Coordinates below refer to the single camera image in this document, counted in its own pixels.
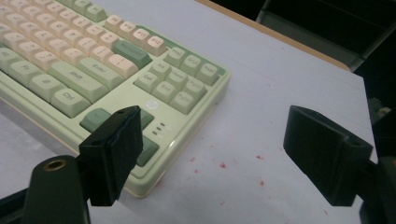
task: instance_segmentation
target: green keyboard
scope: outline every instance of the green keyboard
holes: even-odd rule
[[[78,154],[110,114],[142,109],[125,188],[147,196],[224,97],[230,71],[90,0],[0,0],[0,98]]]

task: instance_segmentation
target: wooden trim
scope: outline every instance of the wooden trim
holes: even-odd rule
[[[264,33],[264,34],[266,34],[266,35],[269,35],[269,36],[271,36],[273,38],[276,38],[276,39],[278,39],[278,40],[280,40],[280,41],[282,41],[282,42],[284,42],[284,43],[286,43],[288,45],[291,45],[291,46],[293,46],[293,47],[295,47],[297,49],[300,49],[300,50],[302,50],[304,52],[307,52],[307,53],[309,53],[309,54],[311,54],[311,55],[313,55],[313,56],[315,56],[317,58],[320,58],[321,60],[324,60],[324,61],[326,61],[328,63],[332,63],[333,65],[335,65],[337,67],[340,67],[342,69],[345,69],[345,70],[350,72],[350,69],[349,69],[348,66],[346,66],[345,64],[335,60],[334,58],[329,57],[326,54],[323,54],[323,53],[321,53],[321,52],[319,52],[319,51],[317,51],[315,49],[311,49],[308,46],[306,46],[306,45],[304,45],[304,44],[302,44],[300,42],[297,42],[297,41],[295,41],[295,40],[293,40],[293,39],[291,39],[291,38],[289,38],[289,37],[287,37],[285,35],[282,35],[282,34],[276,32],[274,30],[271,30],[271,29],[269,29],[269,28],[267,28],[267,27],[255,22],[255,21],[252,21],[252,20],[250,20],[250,19],[248,19],[246,17],[243,17],[243,16],[241,16],[241,15],[239,15],[239,14],[237,14],[237,13],[231,11],[231,10],[229,10],[226,7],[222,7],[222,6],[220,6],[220,5],[216,4],[216,3],[213,3],[213,2],[211,2],[209,0],[195,0],[195,1],[205,5],[207,7],[211,7],[213,9],[215,9],[216,11],[221,12],[221,13],[223,13],[223,14],[225,14],[225,15],[227,15],[227,16],[229,16],[229,17],[231,17],[231,18],[233,18],[233,19],[235,19],[237,21],[240,21],[240,22],[244,23],[245,25],[248,25],[248,26],[250,26],[250,27],[252,27],[252,28]]]

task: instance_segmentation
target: table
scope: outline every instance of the table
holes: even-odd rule
[[[361,77],[195,1],[95,0],[233,73],[226,97],[154,191],[123,192],[92,223],[360,223],[361,199],[331,207],[282,147],[290,105],[374,144]],[[0,198],[67,150],[0,102]]]

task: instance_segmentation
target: white table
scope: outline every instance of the white table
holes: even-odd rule
[[[127,192],[92,223],[360,223],[361,199],[331,207],[282,147],[290,105],[374,144],[364,84],[330,63],[187,0],[95,0],[229,68],[226,97],[145,199]],[[0,102],[0,198],[65,148]]]

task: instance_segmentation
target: shift key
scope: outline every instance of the shift key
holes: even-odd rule
[[[112,50],[114,53],[119,54],[136,64],[139,69],[142,69],[152,61],[144,50],[126,40],[119,41],[114,45]]]
[[[108,93],[108,89],[104,85],[81,72],[70,63],[53,63],[50,65],[48,73],[70,89],[81,94],[91,103],[96,102]]]

